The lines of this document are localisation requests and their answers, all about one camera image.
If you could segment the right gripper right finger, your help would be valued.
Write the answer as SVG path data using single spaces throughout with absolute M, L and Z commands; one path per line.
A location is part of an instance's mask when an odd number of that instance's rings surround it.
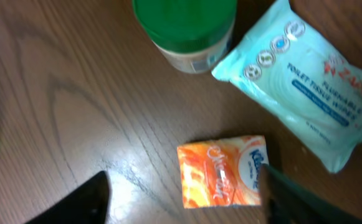
M 322 200 L 268 164 L 261 165 L 259 193 L 265 222 L 362 223 L 362 220 Z

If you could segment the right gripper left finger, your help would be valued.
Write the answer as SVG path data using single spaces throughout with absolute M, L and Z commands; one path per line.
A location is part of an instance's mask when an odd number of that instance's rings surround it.
M 105 224 L 109 199 L 109 179 L 102 170 L 28 224 Z

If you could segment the small orange carton box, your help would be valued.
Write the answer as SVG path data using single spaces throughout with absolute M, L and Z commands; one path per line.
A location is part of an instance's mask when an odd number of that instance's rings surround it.
M 177 147 L 184 208 L 259 206 L 259 177 L 268 164 L 263 136 L 183 144 Z

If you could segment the light blue wipes pack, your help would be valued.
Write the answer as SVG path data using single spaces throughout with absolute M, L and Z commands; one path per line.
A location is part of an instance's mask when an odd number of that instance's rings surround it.
M 329 172 L 362 142 L 362 70 L 275 1 L 212 71 L 278 117 Z

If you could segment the green lid jar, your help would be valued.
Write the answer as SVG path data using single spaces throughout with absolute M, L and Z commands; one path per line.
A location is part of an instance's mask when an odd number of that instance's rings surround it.
M 237 0 L 133 0 L 138 22 L 177 70 L 204 73 L 229 51 Z

